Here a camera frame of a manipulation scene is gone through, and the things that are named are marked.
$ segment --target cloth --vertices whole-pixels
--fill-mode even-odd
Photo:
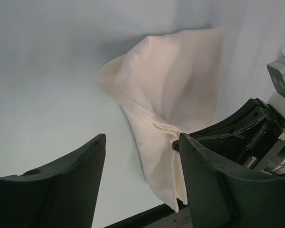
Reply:
[[[127,115],[152,191],[176,212],[187,195],[172,143],[215,122],[224,35],[214,28],[147,36],[97,76]]]

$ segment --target white table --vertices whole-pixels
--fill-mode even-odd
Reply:
[[[22,174],[107,135],[93,227],[162,202],[143,176],[127,119],[95,85],[147,34],[225,27],[219,119],[274,88],[285,54],[285,0],[0,0],[0,176]]]

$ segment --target white fabric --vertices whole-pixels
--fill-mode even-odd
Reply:
[[[187,195],[171,145],[181,132],[215,121],[224,34],[216,28],[148,36],[97,77],[129,119],[151,189],[176,212],[176,199],[187,204]]]

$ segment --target folded cloth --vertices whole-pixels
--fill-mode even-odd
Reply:
[[[187,194],[172,143],[215,122],[224,35],[214,28],[147,36],[97,76],[127,115],[152,191],[176,212]]]

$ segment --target cloth fold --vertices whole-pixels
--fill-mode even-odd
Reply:
[[[176,212],[176,199],[187,204],[187,194],[171,145],[181,132],[215,123],[224,35],[213,28],[147,36],[97,76],[126,113],[152,191]]]

